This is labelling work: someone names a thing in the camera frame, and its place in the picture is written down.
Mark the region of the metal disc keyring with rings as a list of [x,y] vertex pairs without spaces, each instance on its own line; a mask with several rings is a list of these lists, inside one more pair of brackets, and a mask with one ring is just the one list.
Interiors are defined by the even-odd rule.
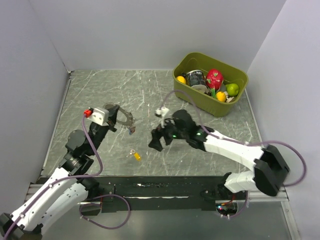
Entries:
[[118,106],[117,119],[116,119],[117,124],[121,125],[122,128],[134,129],[135,118],[131,112],[123,109],[118,104],[111,103],[111,102],[105,103],[103,105],[103,108],[110,112],[111,109],[115,108],[116,106]]

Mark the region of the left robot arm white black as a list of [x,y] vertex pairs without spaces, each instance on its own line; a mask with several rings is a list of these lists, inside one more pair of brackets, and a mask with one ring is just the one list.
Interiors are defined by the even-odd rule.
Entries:
[[96,174],[86,172],[94,162],[90,157],[98,154],[107,132],[116,132],[119,109],[119,105],[114,105],[84,111],[82,118],[91,122],[89,128],[69,134],[67,152],[48,180],[18,209],[1,214],[0,234],[5,240],[40,240],[73,206],[98,197]]

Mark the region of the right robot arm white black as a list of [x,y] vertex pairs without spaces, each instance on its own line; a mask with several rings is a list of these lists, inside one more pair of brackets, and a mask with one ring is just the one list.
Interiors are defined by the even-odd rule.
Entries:
[[164,138],[166,145],[173,140],[185,140],[194,149],[218,154],[245,166],[245,172],[224,175],[218,187],[223,199],[230,199],[241,191],[259,190],[271,197],[278,194],[290,168],[274,145],[262,147],[241,144],[210,127],[197,125],[184,109],[177,110],[172,117],[168,117],[168,113],[166,107],[155,111],[161,122],[151,131],[150,148],[162,151],[161,138]]

